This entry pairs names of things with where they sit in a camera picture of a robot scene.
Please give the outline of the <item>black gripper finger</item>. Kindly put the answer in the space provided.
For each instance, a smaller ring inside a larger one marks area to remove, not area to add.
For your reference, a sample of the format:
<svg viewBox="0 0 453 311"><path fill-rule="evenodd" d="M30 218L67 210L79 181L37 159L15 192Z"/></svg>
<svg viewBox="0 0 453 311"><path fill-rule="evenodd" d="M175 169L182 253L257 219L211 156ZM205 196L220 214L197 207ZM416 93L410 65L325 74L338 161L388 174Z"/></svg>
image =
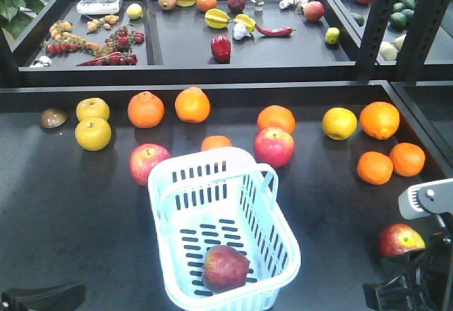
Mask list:
<svg viewBox="0 0 453 311"><path fill-rule="evenodd" d="M76 310L86 299L86 286L73 282L47 288L11 288L1 294L1 309Z"/></svg>

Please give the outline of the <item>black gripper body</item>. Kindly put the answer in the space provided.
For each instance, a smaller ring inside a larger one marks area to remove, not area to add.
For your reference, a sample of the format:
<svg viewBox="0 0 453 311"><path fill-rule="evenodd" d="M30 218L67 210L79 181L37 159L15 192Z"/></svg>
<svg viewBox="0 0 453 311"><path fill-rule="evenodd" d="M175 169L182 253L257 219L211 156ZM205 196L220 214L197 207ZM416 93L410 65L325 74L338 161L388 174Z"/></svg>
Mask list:
<svg viewBox="0 0 453 311"><path fill-rule="evenodd" d="M424 249L382 259L386 279L365 283L366 304L373 310L451 310L452 239L434 233Z"/></svg>

